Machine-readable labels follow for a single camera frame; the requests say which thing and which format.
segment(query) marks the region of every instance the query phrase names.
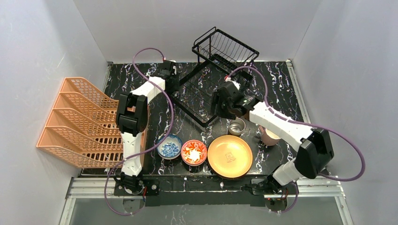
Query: wall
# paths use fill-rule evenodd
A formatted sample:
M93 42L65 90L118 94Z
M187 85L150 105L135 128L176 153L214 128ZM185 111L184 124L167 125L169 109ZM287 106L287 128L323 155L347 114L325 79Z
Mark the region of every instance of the wall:
M67 76L102 87L107 63L72 0L0 3L0 224L58 224L78 170L36 149Z
M351 137L367 169L343 184L355 224L397 224L398 2L324 0L293 63L313 123ZM353 149L333 140L329 169L351 177Z
M196 61L193 41L210 28L260 52L258 60L292 58L321 0L75 0L107 61L131 62L144 47L167 58ZM159 61L143 52L138 61Z

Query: cup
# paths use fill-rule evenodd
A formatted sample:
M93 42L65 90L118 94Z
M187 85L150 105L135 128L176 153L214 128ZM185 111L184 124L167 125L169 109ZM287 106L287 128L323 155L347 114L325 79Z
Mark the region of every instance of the cup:
M234 136L241 136L246 124L241 118L236 118L235 120L230 120L228 125L228 134Z
M259 126L259 129L261 132L261 140L262 142L264 142L266 146L276 145L281 139L276 134L272 133L270 130L267 130L266 128L263 128L262 126Z

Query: orange plate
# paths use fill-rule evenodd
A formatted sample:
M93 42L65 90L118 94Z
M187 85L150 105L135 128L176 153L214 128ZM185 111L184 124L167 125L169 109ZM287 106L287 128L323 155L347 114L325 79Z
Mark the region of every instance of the orange plate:
M207 148L201 141L189 140L181 148L181 157L188 165L200 165L206 160Z
M216 138L209 146L207 158L217 174L230 179L245 175L253 162L249 145L232 135Z

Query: dish rack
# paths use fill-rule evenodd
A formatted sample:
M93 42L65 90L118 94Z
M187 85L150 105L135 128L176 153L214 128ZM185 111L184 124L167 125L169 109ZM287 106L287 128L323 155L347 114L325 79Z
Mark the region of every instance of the dish rack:
M77 168L114 166L123 159L117 106L86 79L65 78L37 147Z
M180 79L180 89L172 98L198 124L207 127L217 117L210 114L213 91L234 69L251 65L259 52L216 27L196 39L192 51L198 55L198 63L189 74ZM244 89L253 76L249 70L240 70L231 78Z

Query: yellow plate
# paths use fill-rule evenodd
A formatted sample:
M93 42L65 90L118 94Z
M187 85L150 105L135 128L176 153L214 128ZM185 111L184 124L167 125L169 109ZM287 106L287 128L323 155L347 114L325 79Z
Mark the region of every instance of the yellow plate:
M241 138L224 135L210 144L207 159L217 174L232 179L243 176L250 170L253 154L249 145Z

